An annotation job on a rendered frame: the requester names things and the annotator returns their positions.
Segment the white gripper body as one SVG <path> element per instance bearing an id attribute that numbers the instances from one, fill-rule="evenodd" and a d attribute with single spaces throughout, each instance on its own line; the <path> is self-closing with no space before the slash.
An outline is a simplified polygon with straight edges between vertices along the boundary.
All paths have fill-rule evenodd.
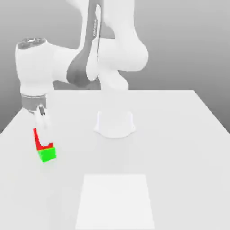
<path id="1" fill-rule="evenodd" d="M 50 129 L 51 128 L 51 120 L 48 114 L 48 111 L 45 111 L 45 114 L 41 114 L 39 111 L 35 112 L 35 121 L 39 128 Z"/>

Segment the small red cube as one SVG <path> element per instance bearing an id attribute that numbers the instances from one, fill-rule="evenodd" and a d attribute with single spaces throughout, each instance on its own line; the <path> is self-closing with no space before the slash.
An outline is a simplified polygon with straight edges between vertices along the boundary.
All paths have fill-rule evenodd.
<path id="1" fill-rule="evenodd" d="M 39 141 L 39 136 L 37 134 L 37 130 L 36 128 L 33 129 L 33 132 L 34 132 L 34 138 L 35 138 L 35 146 L 36 146 L 36 149 L 37 151 L 40 151 L 40 150 L 45 150 L 45 149 L 50 149 L 50 148 L 53 148 L 53 143 L 49 143 L 48 145 L 46 146 L 43 146 L 41 145 L 40 141 Z"/>

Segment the small green cube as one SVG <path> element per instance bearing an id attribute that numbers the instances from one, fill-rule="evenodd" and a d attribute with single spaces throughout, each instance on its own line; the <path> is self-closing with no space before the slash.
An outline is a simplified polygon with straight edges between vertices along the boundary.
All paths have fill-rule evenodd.
<path id="1" fill-rule="evenodd" d="M 38 151 L 38 155 L 42 162 L 47 162 L 56 158 L 55 148 L 42 149 Z"/>

